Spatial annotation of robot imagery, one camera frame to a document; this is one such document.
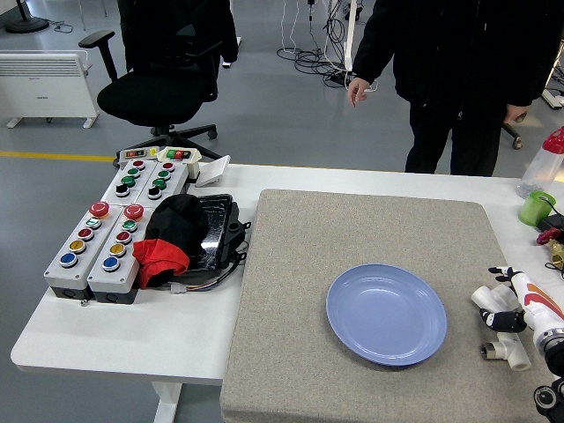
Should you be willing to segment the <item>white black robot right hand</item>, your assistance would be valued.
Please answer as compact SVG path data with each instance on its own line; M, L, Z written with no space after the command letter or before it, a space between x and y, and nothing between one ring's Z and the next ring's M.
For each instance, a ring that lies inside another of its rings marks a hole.
M547 349L549 342L563 342L562 309L528 275L512 267L492 267L488 271L498 282L509 282L511 299L517 300L509 310L493 312L480 307L480 317L488 328L507 333L530 328L538 348Z

